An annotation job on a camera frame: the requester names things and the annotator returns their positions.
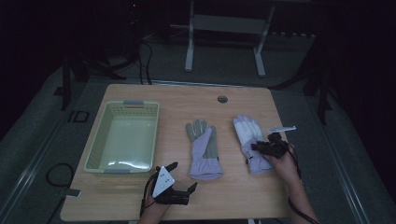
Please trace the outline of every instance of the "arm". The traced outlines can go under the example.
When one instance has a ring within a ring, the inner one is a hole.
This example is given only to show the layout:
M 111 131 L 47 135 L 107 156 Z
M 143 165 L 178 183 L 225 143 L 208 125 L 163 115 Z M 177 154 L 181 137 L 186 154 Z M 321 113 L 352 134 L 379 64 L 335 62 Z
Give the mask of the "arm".
M 280 178 L 285 181 L 286 188 L 289 193 L 289 197 L 294 206 L 303 212 L 304 214 L 312 217 L 315 221 L 318 221 L 318 217 L 312 208 L 311 203 L 306 195 L 304 186 L 300 180 L 297 173 L 297 167 L 294 164 L 293 158 L 290 153 L 286 153 L 282 158 L 277 159 L 271 156 L 265 156 L 265 158 L 270 161 Z M 294 211 L 291 212 L 291 223 L 310 223 Z

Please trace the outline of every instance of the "white object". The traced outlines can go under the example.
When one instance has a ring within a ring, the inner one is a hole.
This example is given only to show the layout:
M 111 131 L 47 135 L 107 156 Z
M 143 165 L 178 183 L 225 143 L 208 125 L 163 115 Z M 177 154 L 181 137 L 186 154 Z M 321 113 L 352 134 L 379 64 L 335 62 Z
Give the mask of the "white object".
M 155 184 L 154 191 L 152 192 L 152 197 L 156 198 L 165 190 L 169 189 L 173 184 L 175 184 L 175 179 L 169 174 L 164 166 L 161 167 L 160 173 L 158 174 L 157 183 Z
M 268 129 L 267 132 L 268 133 L 281 133 L 281 132 L 285 132 L 285 131 L 292 131 L 292 130 L 296 130 L 296 126 L 293 127 L 280 127 L 280 128 L 273 128 L 273 129 Z

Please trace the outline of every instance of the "plastic basket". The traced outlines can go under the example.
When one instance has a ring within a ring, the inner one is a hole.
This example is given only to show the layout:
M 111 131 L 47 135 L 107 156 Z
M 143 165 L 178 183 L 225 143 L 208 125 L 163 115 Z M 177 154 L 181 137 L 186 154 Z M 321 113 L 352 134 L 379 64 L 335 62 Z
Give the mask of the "plastic basket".
M 149 175 L 159 110 L 157 102 L 107 102 L 84 170 L 98 174 Z

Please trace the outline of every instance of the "wooden table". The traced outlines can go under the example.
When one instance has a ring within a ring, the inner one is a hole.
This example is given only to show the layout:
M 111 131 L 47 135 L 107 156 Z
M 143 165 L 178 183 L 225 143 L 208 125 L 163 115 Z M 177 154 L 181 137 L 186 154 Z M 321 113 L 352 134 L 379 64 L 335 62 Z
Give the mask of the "wooden table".
M 219 96 L 226 96 L 222 104 Z M 186 190 L 195 180 L 189 177 L 191 142 L 185 125 L 206 119 L 218 131 L 219 161 L 224 175 L 198 181 L 188 205 L 172 205 L 164 220 L 287 217 L 287 195 L 275 172 L 250 175 L 233 126 L 238 114 L 256 119 L 266 130 L 281 127 L 276 106 L 267 89 L 198 86 L 108 86 L 81 156 L 71 189 L 79 197 L 67 197 L 61 212 L 65 221 L 138 220 L 147 177 L 103 177 L 84 171 L 85 160 L 105 102 L 142 100 L 160 103 L 159 129 L 154 165 L 178 161 L 171 172 L 174 189 Z

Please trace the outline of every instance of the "hand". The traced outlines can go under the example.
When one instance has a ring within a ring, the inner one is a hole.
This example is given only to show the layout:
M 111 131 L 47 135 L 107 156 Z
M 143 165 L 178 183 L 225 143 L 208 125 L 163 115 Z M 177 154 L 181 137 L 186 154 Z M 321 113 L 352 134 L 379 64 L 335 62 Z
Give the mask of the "hand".
M 151 192 L 152 181 L 148 184 L 148 192 Z M 168 210 L 171 204 L 156 203 L 149 193 L 146 198 L 145 209 L 143 210 L 142 217 L 139 224 L 157 224 L 163 218 L 163 215 Z
M 291 157 L 291 155 L 294 154 L 294 148 L 289 146 L 289 151 L 290 153 L 285 153 L 285 155 L 280 159 L 273 156 L 265 156 L 265 158 L 274 165 L 277 174 L 286 182 L 287 185 L 295 183 L 294 181 L 300 182 L 296 164 L 294 163 L 294 159 Z

